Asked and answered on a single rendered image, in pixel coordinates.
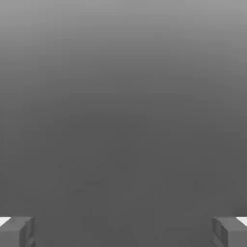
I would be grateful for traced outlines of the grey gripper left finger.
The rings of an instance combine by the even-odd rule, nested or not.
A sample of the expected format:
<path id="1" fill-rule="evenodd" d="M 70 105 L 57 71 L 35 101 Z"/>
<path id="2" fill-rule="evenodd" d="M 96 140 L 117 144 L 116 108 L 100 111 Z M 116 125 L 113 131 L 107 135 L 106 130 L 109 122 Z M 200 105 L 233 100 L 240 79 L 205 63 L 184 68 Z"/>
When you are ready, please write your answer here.
<path id="1" fill-rule="evenodd" d="M 0 247 L 36 247 L 35 218 L 0 216 Z"/>

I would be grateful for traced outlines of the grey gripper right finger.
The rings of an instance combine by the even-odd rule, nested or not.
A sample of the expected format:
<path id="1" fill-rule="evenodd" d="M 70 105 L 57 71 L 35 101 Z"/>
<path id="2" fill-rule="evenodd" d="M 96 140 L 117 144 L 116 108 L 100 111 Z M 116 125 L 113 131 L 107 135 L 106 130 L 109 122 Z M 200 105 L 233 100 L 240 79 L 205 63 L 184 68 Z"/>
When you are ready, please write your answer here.
<path id="1" fill-rule="evenodd" d="M 215 247 L 247 247 L 247 217 L 214 217 L 212 232 Z"/>

